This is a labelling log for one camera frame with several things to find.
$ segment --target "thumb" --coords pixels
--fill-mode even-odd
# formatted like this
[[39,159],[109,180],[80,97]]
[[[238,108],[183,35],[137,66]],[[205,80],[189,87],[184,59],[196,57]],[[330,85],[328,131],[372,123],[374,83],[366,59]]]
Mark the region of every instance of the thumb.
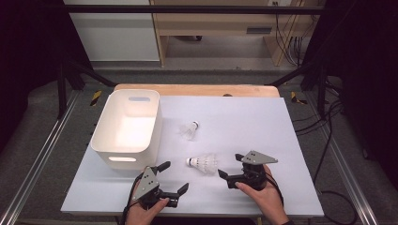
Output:
[[243,193],[249,195],[249,197],[251,197],[252,199],[254,199],[254,195],[257,192],[255,189],[253,189],[252,187],[244,184],[244,183],[240,183],[240,182],[236,182],[235,185],[237,186],[237,188],[239,188],[239,190],[241,190]]
[[156,202],[156,204],[148,210],[149,215],[154,218],[164,207],[166,207],[169,201],[170,199],[167,198]]

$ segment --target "person's left hand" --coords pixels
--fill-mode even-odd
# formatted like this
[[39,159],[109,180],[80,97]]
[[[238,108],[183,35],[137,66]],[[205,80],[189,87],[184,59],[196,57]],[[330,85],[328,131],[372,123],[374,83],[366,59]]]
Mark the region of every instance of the person's left hand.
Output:
[[169,199],[162,199],[158,201],[152,208],[149,210],[145,210],[141,204],[139,204],[136,201],[131,201],[130,204],[134,204],[128,214],[127,214],[127,220],[126,224],[127,225],[149,225],[153,218],[164,208],[166,207],[167,203],[169,202]]

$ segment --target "white plastic bin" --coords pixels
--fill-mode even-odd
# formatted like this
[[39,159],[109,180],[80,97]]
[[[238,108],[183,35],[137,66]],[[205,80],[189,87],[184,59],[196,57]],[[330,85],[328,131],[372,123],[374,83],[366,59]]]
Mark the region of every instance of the white plastic bin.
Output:
[[108,97],[90,144],[110,167],[142,170],[156,164],[161,124],[158,92],[117,90]]

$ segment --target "yellow and black tape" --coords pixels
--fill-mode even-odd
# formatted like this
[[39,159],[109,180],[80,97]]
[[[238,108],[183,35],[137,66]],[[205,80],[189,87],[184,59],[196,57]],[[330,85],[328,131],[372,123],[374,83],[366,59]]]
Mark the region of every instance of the yellow and black tape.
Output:
[[100,98],[100,94],[102,91],[96,91],[96,93],[94,93],[93,99],[91,99],[91,103],[90,106],[95,106],[97,104],[97,101]]
[[302,104],[302,105],[306,105],[306,104],[308,103],[306,100],[299,100],[299,99],[296,97],[296,93],[295,93],[295,92],[292,92],[292,93],[291,93],[291,97],[292,97],[292,102],[293,102],[293,103],[300,103],[300,104]]

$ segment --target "human hand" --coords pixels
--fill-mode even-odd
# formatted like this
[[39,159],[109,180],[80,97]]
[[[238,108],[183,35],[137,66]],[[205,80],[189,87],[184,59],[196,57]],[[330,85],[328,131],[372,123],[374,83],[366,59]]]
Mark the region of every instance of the human hand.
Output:
[[154,206],[152,206],[150,209],[145,210],[143,206],[137,202],[137,201],[131,201],[130,205],[133,204],[133,206],[130,208],[129,213],[127,215],[127,225],[149,225],[153,218],[164,208],[166,207],[167,203],[169,202],[169,199],[162,199],[158,201]]
[[[266,173],[272,175],[267,165],[264,165],[264,169],[266,170]],[[262,190],[255,190],[250,186],[239,182],[236,183],[236,186],[255,201],[263,215],[270,223],[277,225],[284,224],[289,221],[289,218],[284,212],[281,197],[279,196],[276,187],[274,187],[270,182],[267,182],[266,187]]]

